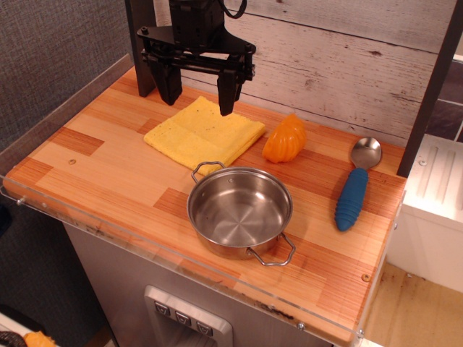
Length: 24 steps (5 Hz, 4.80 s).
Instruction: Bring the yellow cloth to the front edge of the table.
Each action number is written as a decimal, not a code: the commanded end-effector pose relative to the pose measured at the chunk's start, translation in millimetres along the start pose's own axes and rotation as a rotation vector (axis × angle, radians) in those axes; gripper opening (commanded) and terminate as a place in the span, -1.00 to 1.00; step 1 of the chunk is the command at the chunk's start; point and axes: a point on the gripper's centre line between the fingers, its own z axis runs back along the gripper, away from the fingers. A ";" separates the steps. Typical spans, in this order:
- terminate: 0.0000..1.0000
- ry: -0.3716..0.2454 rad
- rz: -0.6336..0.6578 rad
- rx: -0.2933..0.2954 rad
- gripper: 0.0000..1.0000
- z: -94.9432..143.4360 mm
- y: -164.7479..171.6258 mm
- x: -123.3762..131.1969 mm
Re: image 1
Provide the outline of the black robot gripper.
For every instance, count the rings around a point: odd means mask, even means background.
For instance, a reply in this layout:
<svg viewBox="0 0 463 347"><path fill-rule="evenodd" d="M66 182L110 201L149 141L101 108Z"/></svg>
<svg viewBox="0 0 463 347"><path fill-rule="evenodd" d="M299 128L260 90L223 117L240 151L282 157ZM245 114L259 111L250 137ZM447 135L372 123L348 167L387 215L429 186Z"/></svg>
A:
<svg viewBox="0 0 463 347"><path fill-rule="evenodd" d="M218 74L218 104L221 115L228 116L243 81L255 76L256 47L226 29L225 19L236 16L223 1L170 1L169 11L170 25L137 31L161 100L172 106L182 94L182 69Z"/></svg>

